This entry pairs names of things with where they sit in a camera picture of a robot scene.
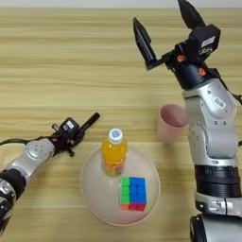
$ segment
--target bottle cap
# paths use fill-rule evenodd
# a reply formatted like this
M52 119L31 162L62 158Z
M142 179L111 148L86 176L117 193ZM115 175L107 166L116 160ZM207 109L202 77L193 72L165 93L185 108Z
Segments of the bottle cap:
M123 141L123 132L120 129L112 129L110 130L110 142L112 144L120 144Z

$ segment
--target pink cup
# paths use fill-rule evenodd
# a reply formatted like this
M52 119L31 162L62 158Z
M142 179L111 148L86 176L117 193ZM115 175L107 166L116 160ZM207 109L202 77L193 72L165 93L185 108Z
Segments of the pink cup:
M167 104L159 110L158 139L164 143L175 142L188 125L189 117L185 108L175 104Z

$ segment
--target rubik's cube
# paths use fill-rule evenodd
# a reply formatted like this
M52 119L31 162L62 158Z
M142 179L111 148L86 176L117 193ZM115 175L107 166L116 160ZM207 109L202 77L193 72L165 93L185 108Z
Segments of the rubik's cube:
M120 197L122 210L145 211L147 206L145 178L123 177Z

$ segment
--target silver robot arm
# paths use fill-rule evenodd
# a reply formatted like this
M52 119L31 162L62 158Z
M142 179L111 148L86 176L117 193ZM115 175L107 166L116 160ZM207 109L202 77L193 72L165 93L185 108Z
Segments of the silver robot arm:
M55 154L48 139L31 141L18 158L0 173L0 235L5 230L16 200L23 194L37 170Z
M215 68L205 61L218 48L220 29L205 25L196 9L178 0L181 17L191 29L188 39L177 43L160 59L151 39L136 19L133 31L147 70L161 64L173 72L184 89L183 98L190 117L189 144L195 167L196 207L201 215L191 218L192 242L241 242L242 194L238 170L238 143L234 128L236 98Z
M242 196L235 100L219 79L209 79L183 92L183 97L190 117L188 138L196 170L196 207L202 212L191 219L191 233L204 231L202 242L228 242L232 238L239 242Z
M24 141L26 148L23 153L0 172L0 236L8 225L16 200L24 193L40 167L64 151L74 156L71 148L81 142L85 130L91 127L99 116L96 112L81 127L74 119L67 118L60 127L53 125L55 133L51 136Z

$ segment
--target plate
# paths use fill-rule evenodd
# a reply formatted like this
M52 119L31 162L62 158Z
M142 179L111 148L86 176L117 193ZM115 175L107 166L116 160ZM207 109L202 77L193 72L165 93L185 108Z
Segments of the plate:
M147 207L144 212L120 209L122 177L146 179ZM143 221L155 209L161 185L153 162L136 147L129 147L123 173L117 178L108 177L102 168L100 148L88 157L82 168L80 189L89 209L99 219L114 226L130 226Z

